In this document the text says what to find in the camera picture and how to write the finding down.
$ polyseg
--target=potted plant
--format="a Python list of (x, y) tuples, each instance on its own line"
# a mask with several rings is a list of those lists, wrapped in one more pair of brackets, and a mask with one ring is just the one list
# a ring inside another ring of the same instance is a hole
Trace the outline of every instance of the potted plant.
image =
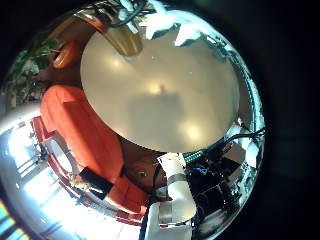
[(40, 43), (40, 46), (19, 52), (6, 76), (5, 91), (10, 96), (7, 105), (19, 105), (32, 100), (35, 94), (43, 88), (39, 72), (49, 66), (49, 55), (58, 46), (59, 40), (50, 38)]

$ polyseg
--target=cable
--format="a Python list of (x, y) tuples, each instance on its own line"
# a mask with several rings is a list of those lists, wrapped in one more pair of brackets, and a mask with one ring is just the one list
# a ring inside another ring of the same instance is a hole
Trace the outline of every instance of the cable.
[(232, 137), (228, 138), (226, 141), (220, 143), (217, 145), (220, 149), (223, 149), (228, 143), (235, 139), (239, 138), (252, 138), (255, 139), (258, 136), (263, 136), (265, 134), (266, 127), (261, 128), (260, 130), (254, 132), (254, 133), (242, 133), (242, 134), (235, 134)]
[(101, 6), (98, 6), (96, 4), (93, 4), (91, 3), (90, 5), (86, 6), (86, 7), (81, 7), (80, 9), (78, 10), (94, 10), (94, 7), (93, 5), (95, 5), (98, 9), (105, 9), (105, 7), (113, 7), (113, 8), (116, 8), (116, 7), (121, 7), (122, 5), (120, 4), (111, 4), (111, 3), (103, 3), (101, 4)]

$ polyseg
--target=red chair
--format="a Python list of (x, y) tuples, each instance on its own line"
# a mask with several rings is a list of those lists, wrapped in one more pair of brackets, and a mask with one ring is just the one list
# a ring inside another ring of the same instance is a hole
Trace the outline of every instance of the red chair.
[(80, 170), (89, 168), (112, 184), (106, 200), (124, 212), (143, 215), (148, 195), (121, 176), (119, 139), (93, 111), (83, 91), (53, 86), (45, 92), (40, 111), (46, 130), (65, 139)]
[(94, 27), (99, 33), (105, 34), (107, 32), (106, 27), (103, 26), (102, 22), (97, 17), (95, 16), (88, 17), (83, 13), (78, 13), (76, 16), (79, 17), (81, 20), (83, 20), (85, 23)]
[(53, 133), (48, 132), (47, 129), (44, 126), (44, 123), (42, 121), (42, 118), (40, 116), (35, 117), (32, 119), (32, 126), (35, 131), (35, 136), (38, 140), (38, 142), (44, 142), (45, 140), (52, 137)]

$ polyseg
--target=round table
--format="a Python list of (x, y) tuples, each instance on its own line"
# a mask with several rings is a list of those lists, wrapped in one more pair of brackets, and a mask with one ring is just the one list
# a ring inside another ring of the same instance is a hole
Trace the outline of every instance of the round table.
[(161, 152), (191, 152), (221, 139), (236, 118), (239, 80), (207, 43), (174, 47), (177, 30), (142, 40), (125, 58), (99, 33), (85, 47), (81, 82), (90, 105), (122, 137)]

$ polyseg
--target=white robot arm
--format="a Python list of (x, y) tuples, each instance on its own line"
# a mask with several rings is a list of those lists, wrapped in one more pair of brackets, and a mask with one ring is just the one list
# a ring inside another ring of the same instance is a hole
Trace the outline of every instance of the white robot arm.
[(197, 208), (184, 174), (184, 158), (182, 154), (167, 153), (158, 161), (166, 172), (168, 194), (172, 201), (157, 202), (150, 206), (146, 239), (191, 239), (190, 219), (196, 214)]

